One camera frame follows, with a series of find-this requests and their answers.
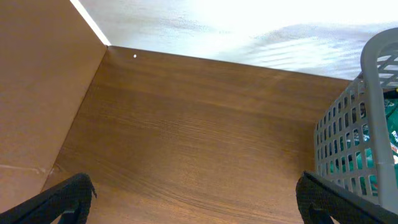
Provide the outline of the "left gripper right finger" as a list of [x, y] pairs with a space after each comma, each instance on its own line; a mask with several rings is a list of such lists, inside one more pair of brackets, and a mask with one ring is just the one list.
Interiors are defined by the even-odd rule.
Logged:
[[306, 224], [397, 223], [397, 214], [314, 174], [303, 172], [296, 185], [298, 210]]

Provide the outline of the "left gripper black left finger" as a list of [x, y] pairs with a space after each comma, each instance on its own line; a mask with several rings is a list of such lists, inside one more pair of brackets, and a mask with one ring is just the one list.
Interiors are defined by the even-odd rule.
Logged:
[[88, 174], [75, 174], [1, 214], [2, 224], [85, 224], [95, 188]]

